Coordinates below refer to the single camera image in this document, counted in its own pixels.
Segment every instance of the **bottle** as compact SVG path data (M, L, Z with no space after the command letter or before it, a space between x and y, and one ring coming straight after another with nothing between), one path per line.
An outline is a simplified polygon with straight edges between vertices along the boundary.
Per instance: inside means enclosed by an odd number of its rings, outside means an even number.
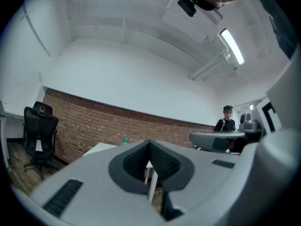
M125 137L125 138L123 139L123 145L126 145L126 144L128 144L128 138L127 138L127 137Z

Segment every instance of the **light fixture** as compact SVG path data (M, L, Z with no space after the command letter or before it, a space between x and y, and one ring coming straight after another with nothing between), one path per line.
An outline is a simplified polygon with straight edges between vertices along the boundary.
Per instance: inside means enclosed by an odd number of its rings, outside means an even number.
M231 50L233 51L238 63L240 65L242 65L245 61L244 61L244 58L234 40L234 38L232 37L231 33L229 32L228 29L224 29L222 32L221 32L221 35L222 37L226 40L226 42L229 44Z

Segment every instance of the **vent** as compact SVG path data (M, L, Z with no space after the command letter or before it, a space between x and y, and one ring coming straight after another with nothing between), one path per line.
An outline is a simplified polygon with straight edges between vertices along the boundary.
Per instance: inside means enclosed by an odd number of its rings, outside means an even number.
M221 161L221 160L214 160L212 162L212 164L215 164L215 165L218 165L218 166L221 166L221 167L224 167L224 168L234 168L235 166L235 163L232 163L232 162L228 162L228 161Z
M77 180L69 180L43 208L53 216L60 217L82 185Z

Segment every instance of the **man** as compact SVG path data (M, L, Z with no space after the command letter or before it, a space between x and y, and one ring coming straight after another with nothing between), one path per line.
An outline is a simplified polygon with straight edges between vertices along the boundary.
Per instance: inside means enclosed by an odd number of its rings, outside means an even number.
M227 3L237 0L192 0L204 10L219 9ZM279 47L286 56L291 59L293 52L298 44L298 36L296 35L288 18L274 0L260 0L263 8L269 13L273 31L278 40Z
M224 119L217 122L214 131L235 130L235 121L230 119L232 116L232 106L226 105L223 109Z

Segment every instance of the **red brick wall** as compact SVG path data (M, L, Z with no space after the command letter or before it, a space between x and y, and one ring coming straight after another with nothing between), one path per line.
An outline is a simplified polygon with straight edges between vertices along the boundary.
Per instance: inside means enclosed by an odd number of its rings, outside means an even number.
M142 139L191 147L189 134L212 126L176 121L105 105L47 89L43 102L58 117L55 154L66 162L81 157L99 142L120 145Z

